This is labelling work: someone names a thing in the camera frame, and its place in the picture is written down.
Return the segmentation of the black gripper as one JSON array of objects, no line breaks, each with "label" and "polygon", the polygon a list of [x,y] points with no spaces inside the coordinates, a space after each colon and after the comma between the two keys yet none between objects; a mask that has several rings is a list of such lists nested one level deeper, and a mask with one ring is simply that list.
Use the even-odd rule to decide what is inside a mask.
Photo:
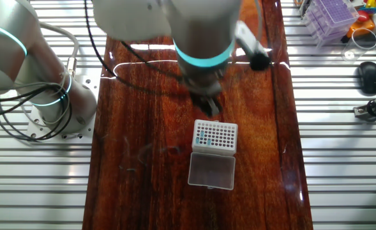
[{"label": "black gripper", "polygon": [[190,93],[192,103],[196,107],[201,107],[201,111],[207,116],[217,116],[222,111],[222,106],[216,96],[209,97],[196,93]]}]

